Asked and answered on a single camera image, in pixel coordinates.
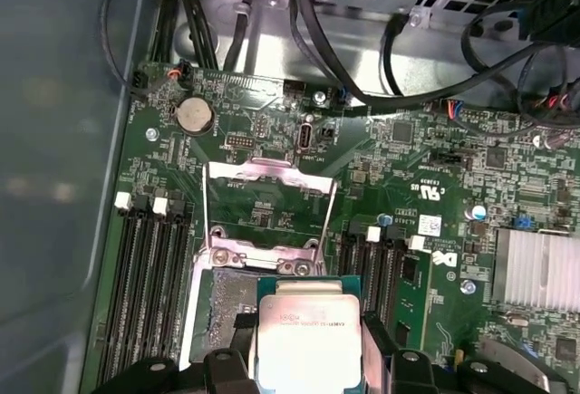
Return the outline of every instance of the black cable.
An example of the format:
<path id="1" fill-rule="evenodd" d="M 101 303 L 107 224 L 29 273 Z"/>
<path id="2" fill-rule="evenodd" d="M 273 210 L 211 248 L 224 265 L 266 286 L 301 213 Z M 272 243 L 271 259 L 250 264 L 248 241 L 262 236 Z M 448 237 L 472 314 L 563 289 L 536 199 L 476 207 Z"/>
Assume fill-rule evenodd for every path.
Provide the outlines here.
<path id="1" fill-rule="evenodd" d="M 150 59 L 154 62 L 169 62 L 177 13 L 178 0 L 161 0 L 150 51 Z"/>
<path id="2" fill-rule="evenodd" d="M 242 3 L 247 5 L 249 8 L 252 6 L 252 3 L 254 3 L 254 0 L 242 0 Z M 226 60 L 224 61 L 224 71 L 234 71 L 236 69 L 237 58 L 242 51 L 242 45 L 244 44 L 244 38 L 246 37 L 246 29 L 247 15 L 238 14 L 232 44 L 227 50 Z"/>
<path id="3" fill-rule="evenodd" d="M 399 85 L 392 72 L 391 55 L 395 39 L 401 34 L 408 20 L 408 15 L 394 14 L 389 20 L 389 23 L 387 23 L 387 28 L 384 32 L 384 43 L 382 45 L 382 70 L 384 71 L 384 76 L 387 79 L 387 84 L 391 88 L 393 95 L 399 95 L 401 97 L 403 93 L 399 89 Z"/>
<path id="4" fill-rule="evenodd" d="M 326 78 L 336 84 L 340 84 L 338 80 L 336 80 L 334 74 L 332 74 L 326 65 L 324 65 L 324 62 L 320 60 L 320 56 L 318 56 L 318 54 L 314 53 L 310 47 L 308 47 L 305 39 L 300 34 L 300 31 L 298 30 L 298 24 L 296 23 L 298 18 L 298 4 L 296 3 L 296 0 L 289 0 L 288 11 L 290 13 L 290 33 L 292 34 L 292 38 L 294 39 L 294 42 L 300 52 L 306 59 L 308 59 L 308 62 L 318 68 L 318 70 L 324 74 Z"/>
<path id="5" fill-rule="evenodd" d="M 198 65 L 201 68 L 210 68 L 211 62 L 207 49 L 202 42 L 201 33 L 198 29 L 198 22 L 196 21 L 196 15 L 193 12 L 193 4 L 191 3 L 191 0 L 181 0 L 181 3 L 183 4 L 183 10 L 188 23 L 189 38 L 193 43 L 193 51 L 196 54 Z"/>
<path id="6" fill-rule="evenodd" d="M 536 53 L 541 49 L 547 48 L 548 46 L 544 43 L 533 43 L 528 47 L 508 56 L 508 58 L 504 59 L 503 61 L 500 61 L 489 67 L 488 70 L 476 74 L 463 82 L 459 82 L 437 91 L 411 95 L 408 97 L 378 97 L 363 93 L 353 81 L 349 73 L 344 69 L 332 46 L 328 42 L 328 38 L 322 30 L 322 27 L 318 21 L 318 17 L 316 16 L 316 12 L 314 11 L 312 0 L 297 0 L 297 2 L 304 19 L 304 23 L 306 24 L 310 37 L 313 41 L 314 47 L 321 55 L 328 68 L 336 75 L 337 79 L 346 87 L 349 93 L 351 93 L 354 98 L 367 104 L 370 107 L 371 114 L 392 113 L 401 108 L 419 109 L 423 102 L 435 101 L 460 94 L 464 91 L 468 91 L 474 86 L 477 86 L 482 82 L 490 79 L 498 72 L 504 71 L 507 67 L 512 66 L 513 64 L 527 58 L 529 55 Z M 345 116 L 360 116 L 367 114 L 367 112 L 368 109 L 362 106 L 361 108 L 353 108 L 351 111 L 345 113 Z"/>
<path id="7" fill-rule="evenodd" d="M 560 102 L 566 96 L 566 92 L 568 91 L 567 60 L 566 60 L 566 51 L 564 50 L 563 47 L 556 47 L 556 51 L 558 54 L 558 59 L 560 60 L 560 64 L 562 65 L 562 84 L 560 85 L 560 90 L 558 91 L 557 96 L 557 102 Z M 530 56 L 527 59 L 524 68 L 530 71 L 536 58 L 537 54 Z M 525 81 L 526 78 L 522 79 L 520 77 L 520 81 L 518 82 L 517 85 L 519 91 L 523 90 Z M 532 109 L 527 108 L 527 106 L 529 107 L 531 106 L 531 104 L 532 102 L 524 103 L 521 94 L 518 94 L 517 108 L 519 109 L 520 113 L 524 116 L 524 118 L 526 120 L 529 120 L 531 123 L 553 130 L 580 129 L 580 118 L 578 117 L 577 112 L 575 111 L 562 112 L 556 105 L 554 106 L 554 108 L 549 109 L 543 116 L 538 118 L 533 115 Z"/>
<path id="8" fill-rule="evenodd" d="M 119 70 L 119 67 L 115 63 L 115 60 L 111 51 L 111 43 L 109 42 L 109 9 L 111 7 L 111 0 L 103 0 L 101 3 L 101 9 L 99 12 L 99 35 L 101 39 L 101 47 L 105 55 L 105 60 L 111 68 L 111 72 L 115 78 L 131 93 L 137 95 L 147 95 L 151 92 L 158 90 L 164 83 L 170 80 L 169 77 L 164 77 L 159 79 L 157 82 L 153 83 L 149 88 L 137 88 L 128 82 L 123 77 L 123 74 Z"/>
<path id="9" fill-rule="evenodd" d="M 216 52 L 214 50 L 213 40 L 211 38 L 211 32 L 209 30 L 208 19 L 203 11 L 203 7 L 199 0 L 182 0 L 184 6 L 186 7 L 186 14 L 188 12 L 193 13 L 193 16 L 188 19 L 188 26 L 192 34 L 197 31 L 199 40 L 201 41 L 201 49 L 203 55 L 198 54 L 196 51 L 196 56 L 198 57 L 198 62 L 200 60 L 205 61 L 205 68 L 210 68 L 213 70 L 219 69 L 218 59 L 216 58 Z M 195 27 L 192 30 L 192 21 L 195 22 Z"/>
<path id="10" fill-rule="evenodd" d="M 562 66 L 562 86 L 560 87 L 560 91 L 558 93 L 558 95 L 559 95 L 558 100 L 561 100 L 561 98 L 565 96 L 566 89 L 567 89 L 567 77 L 568 77 L 567 60 L 565 58 L 566 53 L 564 52 L 564 50 L 562 48 L 558 47 L 558 48 L 556 48 L 556 50 L 557 50 L 558 58 L 560 60 L 560 65 Z M 476 136 L 480 136 L 480 137 L 493 138 L 493 139 L 510 139 L 510 138 L 515 138 L 518 136 L 523 136 L 525 134 L 528 134 L 530 131 L 535 129 L 537 126 L 553 128 L 551 122 L 546 121 L 546 120 L 539 120 L 539 119 L 535 119 L 535 118 L 531 117 L 528 114 L 528 110 L 525 108 L 524 103 L 523 103 L 523 99 L 522 99 L 522 94 L 523 94 L 524 86 L 526 85 L 527 77 L 528 77 L 529 73 L 531 72 L 534 61 L 536 60 L 538 55 L 539 55 L 539 52 L 534 53 L 527 58 L 526 63 L 524 64 L 524 67 L 522 68 L 522 71 L 519 74 L 519 79 L 517 82 L 517 88 L 516 88 L 516 93 L 515 93 L 517 106 L 518 106 L 518 109 L 521 113 L 522 118 L 529 120 L 529 122 L 530 122 L 530 124 L 528 126 L 522 128 L 522 129 L 519 129 L 519 130 L 510 131 L 507 133 L 496 133 L 496 132 L 492 132 L 492 131 L 484 131 L 478 127 L 475 127 L 475 126 L 459 119 L 459 116 L 454 118 L 451 121 L 455 125 L 457 125 L 458 127 L 464 129 L 465 131 L 467 131 L 471 134 L 475 134 Z M 384 65 L 385 73 L 392 72 L 391 56 L 392 56 L 392 52 L 390 52 L 390 51 L 383 52 L 383 65 Z M 389 83 L 389 86 L 394 90 L 395 89 L 399 90 L 399 86 L 398 86 L 396 80 L 394 79 L 394 77 L 391 77 L 391 82 Z M 580 88 L 580 79 L 577 79 L 573 83 L 573 87 L 570 89 L 570 91 L 573 90 L 574 87 Z M 556 108 L 548 111 L 546 118 L 550 114 L 553 114 L 555 111 L 556 111 Z M 558 125 L 557 127 L 559 129 L 564 128 L 561 125 Z"/>
<path id="11" fill-rule="evenodd" d="M 471 30 L 473 27 L 478 24 L 484 17 L 492 15 L 492 14 L 499 14 L 502 12 L 511 12 L 511 11 L 518 11 L 528 7 L 530 1 L 514 1 L 514 2 L 506 2 L 502 3 L 501 5 L 494 5 L 486 9 L 485 11 L 481 12 L 480 14 L 476 15 L 471 22 L 463 29 L 463 34 L 461 35 L 461 52 L 463 53 L 463 57 L 465 62 L 473 69 L 475 72 L 483 72 L 487 70 L 489 67 L 479 59 L 478 55 L 475 53 L 473 49 L 473 45 L 471 44 Z M 516 86 L 504 77 L 501 73 L 498 73 L 491 77 L 491 80 L 495 82 L 499 87 L 501 87 L 507 94 L 510 101 L 516 101 L 516 94 L 517 89 Z"/>

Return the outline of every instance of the red wire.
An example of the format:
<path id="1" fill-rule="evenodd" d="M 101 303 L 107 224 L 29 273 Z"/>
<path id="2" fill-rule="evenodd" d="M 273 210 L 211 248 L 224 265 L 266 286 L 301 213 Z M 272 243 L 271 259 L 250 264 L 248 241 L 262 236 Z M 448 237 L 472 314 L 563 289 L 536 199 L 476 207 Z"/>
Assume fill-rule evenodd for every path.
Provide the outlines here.
<path id="1" fill-rule="evenodd" d="M 447 105 L 447 113 L 449 114 L 450 120 L 453 119 L 454 110 L 455 110 L 455 101 L 449 100 Z"/>
<path id="2" fill-rule="evenodd" d="M 167 76 L 172 79 L 177 79 L 181 75 L 180 70 L 171 70 L 167 73 Z"/>

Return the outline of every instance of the white sticker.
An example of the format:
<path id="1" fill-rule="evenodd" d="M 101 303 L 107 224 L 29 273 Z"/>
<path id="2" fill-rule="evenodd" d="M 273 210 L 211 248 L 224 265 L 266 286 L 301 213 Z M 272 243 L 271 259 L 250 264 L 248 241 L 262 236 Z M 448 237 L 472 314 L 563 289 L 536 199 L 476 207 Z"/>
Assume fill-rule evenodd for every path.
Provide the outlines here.
<path id="1" fill-rule="evenodd" d="M 441 216 L 420 215 L 418 233 L 439 237 L 441 235 Z"/>

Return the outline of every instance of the colorful wires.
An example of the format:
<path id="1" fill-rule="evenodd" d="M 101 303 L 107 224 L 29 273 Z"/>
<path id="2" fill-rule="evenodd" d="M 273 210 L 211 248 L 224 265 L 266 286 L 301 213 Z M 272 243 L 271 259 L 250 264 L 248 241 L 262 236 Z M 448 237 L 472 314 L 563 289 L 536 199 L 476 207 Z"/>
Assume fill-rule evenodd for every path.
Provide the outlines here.
<path id="1" fill-rule="evenodd" d="M 455 120 L 463 108 L 463 101 L 447 100 L 447 113 L 450 120 Z"/>

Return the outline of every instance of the blue wire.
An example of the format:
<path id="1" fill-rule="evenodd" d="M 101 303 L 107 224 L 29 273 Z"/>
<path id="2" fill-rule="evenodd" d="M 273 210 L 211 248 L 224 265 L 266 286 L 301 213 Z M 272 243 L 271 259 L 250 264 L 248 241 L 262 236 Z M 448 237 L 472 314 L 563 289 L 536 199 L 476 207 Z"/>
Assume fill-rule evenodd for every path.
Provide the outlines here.
<path id="1" fill-rule="evenodd" d="M 455 111 L 453 112 L 453 119 L 455 120 L 459 116 L 459 111 L 463 107 L 463 101 L 459 101 L 455 106 Z"/>

